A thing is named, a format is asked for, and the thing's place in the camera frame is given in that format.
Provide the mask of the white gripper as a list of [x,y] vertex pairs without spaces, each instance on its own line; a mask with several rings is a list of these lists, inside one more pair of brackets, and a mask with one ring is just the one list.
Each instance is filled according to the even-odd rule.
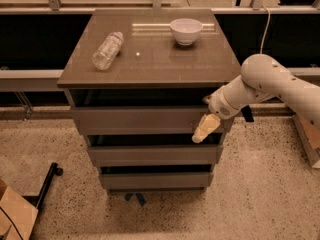
[[203,102],[208,105],[212,114],[204,115],[194,134],[192,141],[201,143],[209,134],[214,132],[221,123],[221,119],[227,120],[240,112],[239,108],[232,107],[227,101],[224,91],[226,87],[222,86],[215,92],[203,98]]

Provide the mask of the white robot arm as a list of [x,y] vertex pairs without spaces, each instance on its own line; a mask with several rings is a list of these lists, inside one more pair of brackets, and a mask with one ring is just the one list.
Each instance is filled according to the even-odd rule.
[[201,143],[227,120],[249,105],[277,97],[316,129],[320,129],[320,87],[306,82],[266,54],[249,56],[240,75],[205,98],[205,114],[192,141]]

